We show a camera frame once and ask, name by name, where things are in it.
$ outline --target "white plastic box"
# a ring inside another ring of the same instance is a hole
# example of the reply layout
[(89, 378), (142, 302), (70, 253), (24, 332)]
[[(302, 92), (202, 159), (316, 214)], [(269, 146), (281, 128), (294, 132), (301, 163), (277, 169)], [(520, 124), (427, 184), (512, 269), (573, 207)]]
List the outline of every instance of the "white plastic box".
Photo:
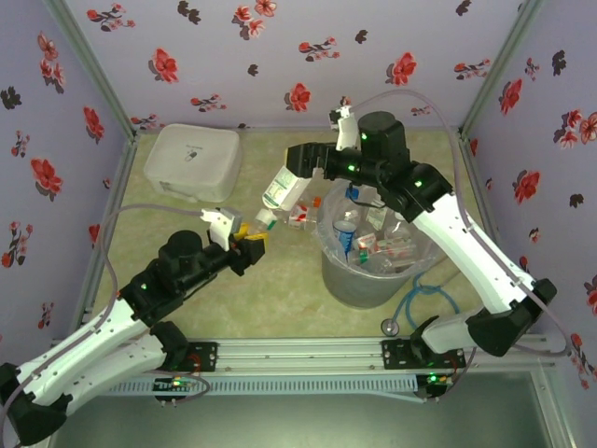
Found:
[(170, 124), (161, 130), (143, 171), (158, 193), (221, 203), (232, 193), (241, 160), (236, 132)]

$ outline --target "plastic bottle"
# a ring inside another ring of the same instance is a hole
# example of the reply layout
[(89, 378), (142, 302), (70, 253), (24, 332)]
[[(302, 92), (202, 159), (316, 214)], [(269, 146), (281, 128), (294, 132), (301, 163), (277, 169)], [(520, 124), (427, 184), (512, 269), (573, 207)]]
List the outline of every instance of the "plastic bottle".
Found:
[(285, 219), (288, 227), (295, 230), (314, 231), (317, 227), (317, 212), (321, 197), (303, 195)]
[(253, 221), (249, 224), (249, 230), (247, 234), (257, 235), (259, 233), (265, 233), (270, 231), (277, 221), (276, 215), (267, 208), (259, 210)]
[(360, 206), (353, 203), (358, 199), (358, 189), (346, 189), (344, 199), (336, 206), (333, 227), (336, 237), (340, 240), (344, 253), (348, 254), (353, 247), (354, 233), (361, 217)]

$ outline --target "red flower print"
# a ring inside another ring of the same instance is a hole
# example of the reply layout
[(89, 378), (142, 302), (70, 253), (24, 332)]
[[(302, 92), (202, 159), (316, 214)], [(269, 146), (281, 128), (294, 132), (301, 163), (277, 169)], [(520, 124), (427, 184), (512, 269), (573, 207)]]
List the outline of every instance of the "red flower print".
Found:
[(575, 109), (568, 114), (568, 126), (575, 128), (576, 125), (582, 120), (580, 110)]
[(541, 174), (538, 172), (527, 173), (526, 170), (521, 171), (517, 181), (512, 184), (512, 187), (514, 187), (514, 198), (519, 205), (524, 200), (535, 196), (540, 178)]
[(502, 114), (505, 116), (512, 107), (521, 98), (522, 79), (517, 79), (514, 82), (508, 82), (502, 91), (502, 96), (499, 98)]
[(597, 112), (593, 112), (580, 123), (580, 141), (583, 145), (597, 138)]
[(578, 137), (576, 134), (573, 131), (568, 131), (560, 139), (560, 145), (562, 145), (563, 149), (571, 149), (577, 141)]
[(95, 224), (93, 226), (90, 226), (89, 231), (91, 238), (91, 247), (95, 247), (95, 244), (97, 243), (97, 237), (100, 234), (100, 225)]
[(395, 63), (391, 63), (388, 66), (386, 70), (388, 79), (385, 82), (396, 86), (406, 86), (409, 83), (409, 76), (414, 73), (416, 66), (417, 63), (414, 61), (414, 56), (407, 51)]
[(34, 171), (37, 190), (54, 201), (54, 196), (62, 191), (62, 179), (56, 176), (52, 164), (47, 159), (31, 159), (31, 168)]
[(39, 63), (41, 67), (41, 76), (42, 77), (52, 77), (52, 66), (46, 61), (45, 59), (41, 60)]
[(306, 111), (307, 103), (310, 100), (311, 92), (307, 90), (302, 82), (299, 82), (285, 95), (285, 102), (288, 105), (286, 110)]
[(531, 240), (531, 243), (536, 243), (539, 241), (539, 238), (541, 238), (541, 233), (539, 233), (538, 227), (529, 232), (529, 239)]
[(87, 125), (87, 133), (95, 140), (95, 143), (100, 143), (104, 136), (104, 126), (100, 123), (100, 118), (94, 109), (90, 107), (83, 107), (83, 114), (85, 116), (85, 124)]
[(54, 79), (56, 79), (56, 82), (61, 86), (66, 84), (66, 80), (64, 79), (64, 70), (62, 70), (62, 67), (60, 67), (59, 63), (54, 65)]
[(249, 11), (249, 7), (237, 7), (234, 16), (236, 16), (239, 21), (250, 21), (251, 11)]
[(172, 58), (164, 49), (156, 49), (152, 63), (153, 67), (150, 68), (155, 69), (154, 73), (156, 74), (157, 81), (162, 80), (169, 84), (178, 82), (178, 77), (176, 77), (176, 71), (178, 70), (176, 59)]
[(273, 11), (275, 11), (277, 5), (271, 0), (257, 0), (255, 5), (255, 11), (260, 16), (273, 17)]
[(475, 157), (477, 155), (477, 145), (479, 144), (479, 140), (476, 138), (473, 138), (470, 141), (470, 152), (473, 153), (473, 157)]
[(251, 37), (258, 37), (259, 33), (265, 29), (265, 25), (262, 20), (249, 21), (249, 35)]
[(575, 347), (582, 346), (582, 339), (580, 339), (580, 336), (578, 336), (576, 333), (572, 333), (572, 335), (570, 336), (570, 340), (575, 345)]
[(53, 40), (48, 40), (43, 33), (39, 33), (37, 36), (37, 45), (44, 52), (44, 57), (48, 61), (53, 61), (58, 57), (58, 51)]
[(589, 297), (587, 298), (587, 305), (592, 307), (593, 314), (597, 315), (597, 290), (594, 290), (589, 293)]

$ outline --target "plastic packaging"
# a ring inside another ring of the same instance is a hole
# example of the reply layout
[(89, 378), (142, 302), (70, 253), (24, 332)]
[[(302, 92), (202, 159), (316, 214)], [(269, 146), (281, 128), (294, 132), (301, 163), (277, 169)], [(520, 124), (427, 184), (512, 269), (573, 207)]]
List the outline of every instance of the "plastic packaging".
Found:
[(270, 209), (292, 210), (311, 179), (296, 177), (285, 166), (273, 178), (261, 199)]
[[(390, 300), (413, 275), (422, 273), (433, 266), (440, 252), (437, 245), (427, 235), (414, 225), (403, 222), (398, 228), (404, 227), (409, 231), (411, 243), (415, 247), (410, 265), (395, 266), (395, 264), (400, 264), (397, 260), (378, 253), (376, 258), (386, 257), (393, 264), (392, 269), (386, 272), (387, 262), (383, 258), (373, 260), (370, 255), (376, 253), (374, 248), (368, 251), (367, 260), (361, 261), (358, 265), (351, 264), (347, 259), (344, 246), (334, 232), (338, 215), (347, 210), (344, 200), (348, 185), (348, 181), (336, 180), (319, 208), (316, 234), (322, 247), (322, 275), (327, 289), (342, 303), (361, 309), (374, 308)], [(379, 196), (373, 187), (359, 187), (359, 202), (371, 203), (375, 199), (379, 199)], [(357, 207), (357, 212), (361, 216), (364, 210), (368, 209)], [(379, 245), (380, 241), (387, 240), (383, 232), (379, 236), (382, 237), (381, 240), (378, 240), (375, 234), (372, 237), (369, 236), (369, 244)], [(366, 235), (356, 237), (355, 240), (365, 244), (367, 240), (365, 237)], [(370, 242), (373, 238), (375, 238), (374, 244)]]
[(267, 208), (259, 210), (253, 221), (249, 224), (249, 230), (247, 234), (257, 235), (270, 231), (277, 221), (276, 215)]

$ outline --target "floral wallpaper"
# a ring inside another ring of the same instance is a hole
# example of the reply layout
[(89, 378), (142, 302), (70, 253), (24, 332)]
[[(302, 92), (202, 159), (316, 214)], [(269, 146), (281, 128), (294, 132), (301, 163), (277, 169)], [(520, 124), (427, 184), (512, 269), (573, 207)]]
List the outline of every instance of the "floral wallpaper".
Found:
[[(547, 2), (469, 135), (503, 248), (558, 289), (550, 309), (572, 333), (560, 369), (585, 439), (578, 446), (596, 443), (597, 62), (587, 56), (596, 14), (590, 0)], [(561, 346), (546, 316), (538, 329)]]
[[(356, 105), (405, 87), (461, 125), (522, 0), (65, 1), (131, 126), (147, 132), (175, 122), (327, 126), (339, 98)], [(516, 94), (514, 85), (505, 105)], [(440, 124), (416, 99), (373, 107), (407, 126)]]
[(42, 2), (0, 27), (0, 363), (20, 364), (67, 335), (125, 136)]

